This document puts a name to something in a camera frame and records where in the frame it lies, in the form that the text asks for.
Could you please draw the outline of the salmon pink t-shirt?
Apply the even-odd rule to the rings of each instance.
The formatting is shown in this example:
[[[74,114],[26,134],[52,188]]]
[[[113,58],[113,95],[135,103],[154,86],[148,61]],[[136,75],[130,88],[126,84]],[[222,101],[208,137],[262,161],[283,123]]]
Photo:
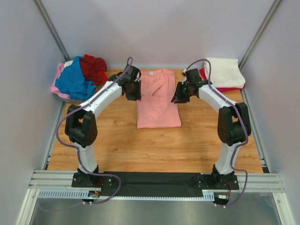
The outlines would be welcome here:
[[[141,100],[137,102],[137,128],[179,128],[175,94],[175,72],[167,69],[142,72]]]

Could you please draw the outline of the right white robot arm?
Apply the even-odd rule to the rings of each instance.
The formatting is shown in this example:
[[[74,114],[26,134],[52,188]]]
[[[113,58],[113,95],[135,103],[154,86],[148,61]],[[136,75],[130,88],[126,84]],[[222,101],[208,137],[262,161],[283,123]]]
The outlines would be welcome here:
[[[251,134],[248,107],[245,103],[236,103],[227,98],[210,81],[202,80],[198,69],[184,70],[182,74],[184,79],[177,84],[171,102],[187,103],[191,96],[196,96],[218,113],[220,154],[210,174],[196,177],[198,186],[207,189],[238,189],[234,164],[241,146],[247,144]]]

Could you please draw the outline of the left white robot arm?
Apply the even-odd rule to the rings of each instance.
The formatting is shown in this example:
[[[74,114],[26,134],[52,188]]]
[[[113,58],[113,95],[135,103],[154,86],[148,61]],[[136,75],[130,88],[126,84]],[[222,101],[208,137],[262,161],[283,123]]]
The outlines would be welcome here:
[[[128,65],[124,72],[108,78],[103,87],[79,106],[71,105],[67,111],[65,134],[77,149],[79,166],[74,173],[72,187],[99,188],[102,174],[95,160],[93,143],[98,129],[97,118],[114,100],[125,95],[128,100],[141,100],[141,71]]]

